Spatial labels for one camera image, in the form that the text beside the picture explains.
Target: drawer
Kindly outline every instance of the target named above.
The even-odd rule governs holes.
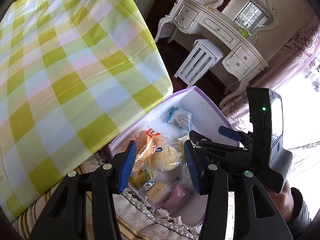
[[[177,22],[177,24],[182,29],[189,29],[193,24],[193,19],[189,18],[187,15],[183,14],[182,12],[179,12],[177,16],[174,18],[174,20]]]
[[[239,80],[243,79],[251,71],[234,52],[229,53],[222,60],[222,64],[229,73],[235,75]]]
[[[199,15],[199,13],[196,10],[193,10],[188,5],[183,5],[180,12],[182,12],[184,15],[187,15],[191,19],[195,20],[196,17]]]
[[[222,40],[230,49],[233,49],[240,42],[240,39],[233,32],[208,14],[205,14],[199,23]]]
[[[242,46],[240,46],[235,53],[249,68],[256,62]]]
[[[239,42],[233,51],[251,70],[260,63],[257,56],[242,41]]]

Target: packaged bread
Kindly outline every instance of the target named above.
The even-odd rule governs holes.
[[[173,146],[163,145],[153,155],[153,165],[161,171],[172,171],[183,165],[182,151],[178,152]]]
[[[121,151],[124,152],[131,140],[137,143],[137,157],[134,163],[132,172],[139,172],[144,163],[151,157],[156,149],[163,145],[169,137],[156,132],[153,129],[142,130],[141,132],[135,132],[124,143],[122,143]]]

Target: window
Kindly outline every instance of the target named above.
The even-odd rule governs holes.
[[[265,9],[255,0],[251,0],[234,20],[238,25],[251,31],[256,26],[263,25],[269,18]]]

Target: pink curtain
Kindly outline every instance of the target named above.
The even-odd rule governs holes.
[[[317,17],[305,29],[299,29],[292,38],[268,61],[269,68],[256,76],[251,87],[276,90],[290,78],[301,74],[320,53],[320,22]],[[223,114],[236,127],[249,112],[246,92],[226,103],[229,109]]]

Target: blue handle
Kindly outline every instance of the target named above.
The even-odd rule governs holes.
[[[239,135],[238,131],[229,129],[227,127],[220,126],[219,129],[218,129],[218,132],[219,132],[220,135],[222,135],[224,137],[227,137],[227,138],[229,138],[231,140],[234,140],[234,141],[240,141],[241,140],[241,136]]]

